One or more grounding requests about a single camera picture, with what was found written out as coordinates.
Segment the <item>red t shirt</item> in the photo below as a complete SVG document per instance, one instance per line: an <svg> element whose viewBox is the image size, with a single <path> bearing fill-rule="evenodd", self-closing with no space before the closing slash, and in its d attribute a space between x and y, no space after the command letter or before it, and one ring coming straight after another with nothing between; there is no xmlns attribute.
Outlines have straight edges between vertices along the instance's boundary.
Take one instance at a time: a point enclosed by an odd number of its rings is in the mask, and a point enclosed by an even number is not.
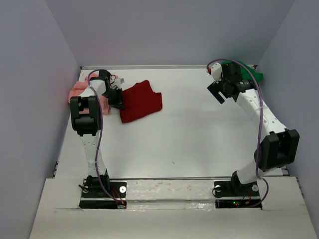
<svg viewBox="0 0 319 239"><path fill-rule="evenodd" d="M120 110L122 123L139 120L162 110L162 94L151 88L144 80L123 91L124 109Z"/></svg>

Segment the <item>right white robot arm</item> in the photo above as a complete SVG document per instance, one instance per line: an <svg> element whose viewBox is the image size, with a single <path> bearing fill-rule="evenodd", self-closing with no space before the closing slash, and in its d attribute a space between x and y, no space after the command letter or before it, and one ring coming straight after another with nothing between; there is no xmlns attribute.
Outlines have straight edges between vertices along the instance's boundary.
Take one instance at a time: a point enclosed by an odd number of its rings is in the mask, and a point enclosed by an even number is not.
<svg viewBox="0 0 319 239"><path fill-rule="evenodd" d="M216 198L244 196L265 174L294 162L300 135L281 123L264 102L257 82L260 74L254 69L238 61L214 60L206 70L213 78L209 92L220 104L232 98L257 130L253 160L229 181L215 183L212 191Z"/></svg>

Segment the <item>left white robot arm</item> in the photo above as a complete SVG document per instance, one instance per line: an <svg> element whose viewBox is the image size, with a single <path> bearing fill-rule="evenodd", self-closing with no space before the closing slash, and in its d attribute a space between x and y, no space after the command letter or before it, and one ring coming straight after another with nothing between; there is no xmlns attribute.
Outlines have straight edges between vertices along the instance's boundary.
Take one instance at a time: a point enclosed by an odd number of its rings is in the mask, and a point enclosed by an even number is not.
<svg viewBox="0 0 319 239"><path fill-rule="evenodd" d="M100 197L111 196L111 181L102 159L100 144L103 133L101 97L107 99L112 108L124 109L123 91L112 87L115 75L105 69L93 70L87 76L88 86L79 96L70 98L72 128L82 141L88 166L83 193L96 193Z"/></svg>

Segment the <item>green t shirt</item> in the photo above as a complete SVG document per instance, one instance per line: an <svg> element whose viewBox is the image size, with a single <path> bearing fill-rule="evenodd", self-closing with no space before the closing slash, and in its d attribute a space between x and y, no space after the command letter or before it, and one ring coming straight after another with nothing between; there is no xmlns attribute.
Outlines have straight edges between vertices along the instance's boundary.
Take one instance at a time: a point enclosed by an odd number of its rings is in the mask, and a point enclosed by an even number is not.
<svg viewBox="0 0 319 239"><path fill-rule="evenodd" d="M241 64L240 66L234 61L222 61L222 73L221 78L222 79L229 79L229 80L248 80L253 81L251 75L248 73L246 69L249 70L249 72L254 76L257 83L260 83L264 79L264 75L262 73L257 72L254 68L251 68L250 66L246 65L245 63L239 61ZM232 68L229 68L234 66L235 70L238 70L240 68L240 72L237 72L235 75L230 75L230 70Z"/></svg>

